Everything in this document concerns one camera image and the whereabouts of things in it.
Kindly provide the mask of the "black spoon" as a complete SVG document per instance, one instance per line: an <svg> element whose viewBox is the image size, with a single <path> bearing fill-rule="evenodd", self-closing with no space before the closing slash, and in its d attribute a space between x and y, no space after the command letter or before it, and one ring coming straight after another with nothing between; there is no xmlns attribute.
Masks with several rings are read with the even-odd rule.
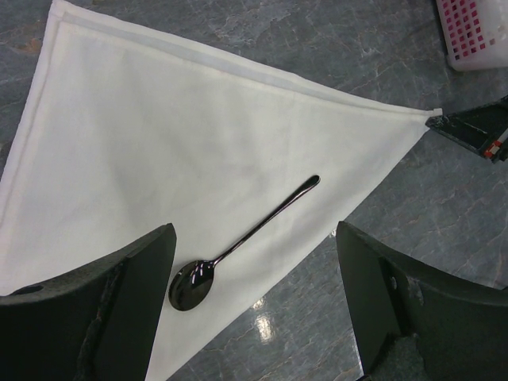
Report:
<svg viewBox="0 0 508 381"><path fill-rule="evenodd" d="M257 222L248 232L213 260L194 260L183 266L171 281L167 292L168 300L178 311L189 311L198 306L209 294L214 283L215 267L227 256L242 246L267 223L313 190L321 182L319 175L310 176L303 184L286 197L266 217Z"/></svg>

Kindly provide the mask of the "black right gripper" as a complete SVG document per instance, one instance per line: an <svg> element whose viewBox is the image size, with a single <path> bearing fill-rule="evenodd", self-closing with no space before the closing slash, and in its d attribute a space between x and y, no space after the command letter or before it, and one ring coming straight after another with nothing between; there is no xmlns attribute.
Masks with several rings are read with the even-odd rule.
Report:
<svg viewBox="0 0 508 381"><path fill-rule="evenodd" d="M507 159L507 101L430 117L425 125L493 164Z"/></svg>

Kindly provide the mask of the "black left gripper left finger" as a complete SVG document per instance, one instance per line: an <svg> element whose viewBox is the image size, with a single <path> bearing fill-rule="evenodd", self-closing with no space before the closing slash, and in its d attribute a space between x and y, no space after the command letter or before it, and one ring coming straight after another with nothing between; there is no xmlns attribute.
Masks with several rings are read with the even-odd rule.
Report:
<svg viewBox="0 0 508 381"><path fill-rule="evenodd" d="M3 380L143 380L175 255L173 225L1 298Z"/></svg>

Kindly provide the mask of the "white plastic basket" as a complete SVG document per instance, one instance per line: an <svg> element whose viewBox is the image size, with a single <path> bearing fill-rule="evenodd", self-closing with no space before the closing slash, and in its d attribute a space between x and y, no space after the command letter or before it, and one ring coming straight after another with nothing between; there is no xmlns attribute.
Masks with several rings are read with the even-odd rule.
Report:
<svg viewBox="0 0 508 381"><path fill-rule="evenodd" d="M436 5L454 70L507 66L507 0L437 0Z"/></svg>

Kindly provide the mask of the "cream cloth napkin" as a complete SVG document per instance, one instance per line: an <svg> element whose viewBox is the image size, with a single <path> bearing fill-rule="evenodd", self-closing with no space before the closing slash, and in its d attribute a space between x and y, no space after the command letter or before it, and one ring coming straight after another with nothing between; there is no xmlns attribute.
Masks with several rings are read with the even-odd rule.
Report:
<svg viewBox="0 0 508 381"><path fill-rule="evenodd" d="M168 379L311 253L433 115L55 1L1 181L1 292L166 223L176 268L212 259L318 175L217 267L202 304L163 307L147 377Z"/></svg>

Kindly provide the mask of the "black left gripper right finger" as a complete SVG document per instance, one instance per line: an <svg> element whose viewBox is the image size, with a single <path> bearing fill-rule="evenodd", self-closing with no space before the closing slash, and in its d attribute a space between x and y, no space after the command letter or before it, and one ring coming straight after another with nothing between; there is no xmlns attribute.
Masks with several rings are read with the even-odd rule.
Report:
<svg viewBox="0 0 508 381"><path fill-rule="evenodd" d="M461 279L337 226L344 292L365 375L414 337L431 380L507 378L507 290Z"/></svg>

